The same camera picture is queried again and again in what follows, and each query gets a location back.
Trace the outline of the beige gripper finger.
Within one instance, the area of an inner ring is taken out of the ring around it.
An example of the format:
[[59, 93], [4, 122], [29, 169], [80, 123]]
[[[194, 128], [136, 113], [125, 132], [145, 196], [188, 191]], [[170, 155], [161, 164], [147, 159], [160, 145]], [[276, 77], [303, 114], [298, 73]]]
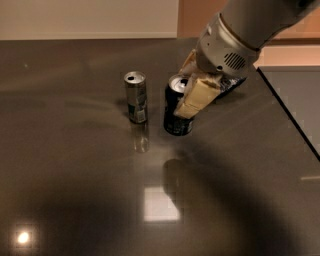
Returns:
[[180, 74], [191, 75], [198, 71], [197, 61], [196, 61], [196, 50], [193, 49], [186, 60], [184, 61], [182, 67], [179, 70]]
[[193, 73], [187, 83], [184, 96], [174, 110], [174, 115], [191, 119], [209, 105], [219, 94], [221, 75]]

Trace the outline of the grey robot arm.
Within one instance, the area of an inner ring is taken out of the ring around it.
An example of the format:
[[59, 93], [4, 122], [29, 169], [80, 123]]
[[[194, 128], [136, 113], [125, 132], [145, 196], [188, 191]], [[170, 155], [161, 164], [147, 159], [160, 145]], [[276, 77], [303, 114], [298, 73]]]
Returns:
[[248, 76], [271, 39], [318, 6], [319, 0], [228, 0], [208, 22], [180, 69], [189, 80], [174, 114], [184, 119], [197, 115]]

